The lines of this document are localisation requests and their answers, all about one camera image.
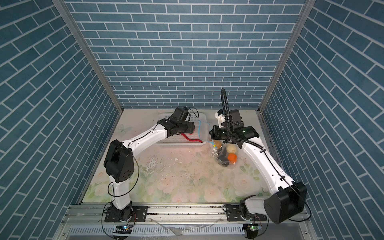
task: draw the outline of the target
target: brick wall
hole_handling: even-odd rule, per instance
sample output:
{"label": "brick wall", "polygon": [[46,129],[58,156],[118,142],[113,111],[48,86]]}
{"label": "brick wall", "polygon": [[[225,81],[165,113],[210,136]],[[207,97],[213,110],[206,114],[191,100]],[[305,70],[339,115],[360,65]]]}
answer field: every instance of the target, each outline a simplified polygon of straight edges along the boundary
{"label": "brick wall", "polygon": [[0,239],[50,239],[117,111],[51,0],[0,0]]}
{"label": "brick wall", "polygon": [[317,0],[265,109],[319,239],[384,239],[384,2]]}
{"label": "brick wall", "polygon": [[66,3],[124,108],[257,108],[304,1]]}

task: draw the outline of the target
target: red cable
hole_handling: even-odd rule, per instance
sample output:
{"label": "red cable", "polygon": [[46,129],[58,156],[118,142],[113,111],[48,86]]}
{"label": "red cable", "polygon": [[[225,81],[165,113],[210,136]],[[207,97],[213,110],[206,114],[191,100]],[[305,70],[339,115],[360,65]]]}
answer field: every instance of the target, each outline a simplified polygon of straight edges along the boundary
{"label": "red cable", "polygon": [[187,135],[185,135],[184,133],[180,133],[183,137],[185,137],[185,139],[187,139],[188,141],[191,141],[191,142],[203,142],[201,141],[200,139],[190,139],[189,137],[187,137]]}

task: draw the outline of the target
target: perforated basket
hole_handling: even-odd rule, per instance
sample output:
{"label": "perforated basket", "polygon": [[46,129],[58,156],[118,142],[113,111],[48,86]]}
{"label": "perforated basket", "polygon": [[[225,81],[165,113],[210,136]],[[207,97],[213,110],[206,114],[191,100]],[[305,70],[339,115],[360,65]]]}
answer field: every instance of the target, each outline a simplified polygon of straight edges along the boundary
{"label": "perforated basket", "polygon": [[[163,118],[169,118],[172,115],[172,113],[162,113],[159,114],[157,120],[163,119]],[[200,126],[200,138],[198,135],[198,129],[199,129],[199,120],[202,122]],[[207,121],[207,117],[203,113],[199,113],[199,118],[197,118],[193,113],[191,113],[191,119],[195,124],[195,132],[192,135],[186,134],[187,137],[190,139],[200,139],[203,141],[208,141],[208,133],[209,133],[209,125],[207,123],[203,123]],[[182,135],[173,135],[170,136],[164,140],[161,140],[157,142],[157,145],[160,146],[168,146],[168,147],[200,147],[204,145],[206,142],[190,142],[187,139],[185,139]]]}

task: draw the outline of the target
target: metal corner post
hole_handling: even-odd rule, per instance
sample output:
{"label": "metal corner post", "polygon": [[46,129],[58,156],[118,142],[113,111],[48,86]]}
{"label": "metal corner post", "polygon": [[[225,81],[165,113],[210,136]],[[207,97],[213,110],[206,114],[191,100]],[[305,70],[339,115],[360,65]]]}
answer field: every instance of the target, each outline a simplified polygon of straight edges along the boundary
{"label": "metal corner post", "polygon": [[99,63],[96,61],[96,58],[94,57],[91,49],[89,48],[87,42],[85,41],[79,27],[76,24],[75,19],[73,18],[72,14],[70,13],[64,0],[52,0],[52,2],[55,5],[56,9],[59,11],[65,24],[67,25],[67,27],[71,31],[73,37],[75,38],[76,42],[80,46],[81,50],[83,51],[89,64],[91,65],[91,67],[95,71],[96,75],[98,76],[99,80],[101,81],[102,85],[104,86],[105,90],[107,91],[108,95],[112,99],[112,102],[114,103],[114,105],[116,106],[118,111],[120,113],[122,113],[123,107],[121,106],[121,104],[120,104],[119,100],[117,99],[115,93],[113,92],[110,84],[108,83],[108,80],[105,77],[103,70],[101,69]]}
{"label": "metal corner post", "polygon": [[260,104],[260,107],[259,107],[259,112],[261,112],[261,113],[263,112],[264,108],[266,107],[266,105],[268,103],[268,100],[269,100],[269,98],[273,92],[273,89],[275,88],[277,81],[279,80],[279,77],[280,77],[281,73],[283,72],[283,69],[284,69],[285,64],[287,63],[288,57],[291,54],[292,49],[295,46],[297,39],[299,38],[300,32],[303,29],[304,23],[307,20],[308,15],[310,14],[312,7],[313,7],[315,2],[316,2],[316,0],[306,0],[305,4],[304,4],[304,6],[300,12],[299,18],[297,19],[297,22],[296,22],[296,24],[292,30],[292,34],[288,40],[288,43],[284,49],[283,54],[281,55],[281,59],[279,61],[279,64],[277,65],[276,70],[272,76],[272,79],[268,85],[268,88],[265,91],[264,98],[263,98],[263,100]]}

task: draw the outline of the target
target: black mounting plate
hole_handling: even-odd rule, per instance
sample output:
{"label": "black mounting plate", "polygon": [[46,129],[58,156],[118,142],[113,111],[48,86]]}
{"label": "black mounting plate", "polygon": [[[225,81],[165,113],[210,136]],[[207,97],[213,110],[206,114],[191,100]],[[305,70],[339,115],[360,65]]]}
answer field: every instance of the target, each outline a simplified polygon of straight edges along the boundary
{"label": "black mounting plate", "polygon": [[[145,222],[145,219],[147,217],[147,211],[148,211],[148,206],[132,206],[133,212],[136,213],[136,222]],[[119,222],[119,218],[113,214],[109,214],[105,216],[104,219],[105,222]]]}
{"label": "black mounting plate", "polygon": [[259,218],[256,217],[256,219],[255,217],[249,220],[244,219],[241,216],[239,205],[227,204],[227,205],[224,205],[223,208],[227,212],[226,216],[227,216],[228,222],[253,221],[253,220],[258,221],[259,219],[260,221],[266,221],[266,215],[264,214],[255,214],[259,217]]}

